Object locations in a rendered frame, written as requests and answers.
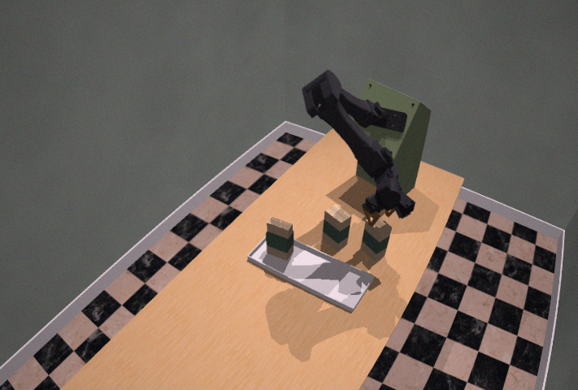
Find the white rectangular tray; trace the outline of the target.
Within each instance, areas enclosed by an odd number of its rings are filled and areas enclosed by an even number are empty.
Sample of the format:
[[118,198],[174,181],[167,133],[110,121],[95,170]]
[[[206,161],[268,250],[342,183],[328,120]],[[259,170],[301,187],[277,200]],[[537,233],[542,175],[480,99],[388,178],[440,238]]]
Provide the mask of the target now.
[[293,252],[287,261],[267,253],[266,237],[247,258],[352,313],[375,277],[295,239]]

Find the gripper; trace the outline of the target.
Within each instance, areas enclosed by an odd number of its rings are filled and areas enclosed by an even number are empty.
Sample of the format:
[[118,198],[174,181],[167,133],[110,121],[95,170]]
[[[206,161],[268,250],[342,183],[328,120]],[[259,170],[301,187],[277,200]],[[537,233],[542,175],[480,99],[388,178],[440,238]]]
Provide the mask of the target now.
[[[387,217],[389,217],[395,211],[393,206],[383,208],[380,204],[377,203],[377,198],[378,198],[378,192],[376,190],[376,192],[373,193],[371,196],[366,197],[366,202],[364,202],[362,205],[363,211],[364,211],[365,215],[367,216],[368,224],[371,227],[373,227],[373,225],[376,223],[376,221],[380,218],[380,215],[378,213],[380,213],[383,209],[385,209],[385,215]],[[390,212],[389,212],[389,210],[390,210]],[[372,222],[371,222],[370,215],[373,218]]]

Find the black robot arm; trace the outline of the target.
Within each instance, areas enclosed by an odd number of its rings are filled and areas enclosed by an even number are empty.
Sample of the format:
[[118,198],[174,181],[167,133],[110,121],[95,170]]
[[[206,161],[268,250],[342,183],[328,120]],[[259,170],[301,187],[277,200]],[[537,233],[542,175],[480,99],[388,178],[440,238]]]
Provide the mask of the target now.
[[350,147],[363,170],[371,178],[375,177],[377,203],[383,208],[393,206],[401,219],[410,215],[415,201],[401,191],[399,171],[393,167],[391,152],[382,148],[350,118],[352,116],[364,128],[373,125],[403,132],[407,114],[353,96],[341,87],[340,81],[329,70],[304,86],[302,93],[308,115],[311,118],[318,115],[329,124]]

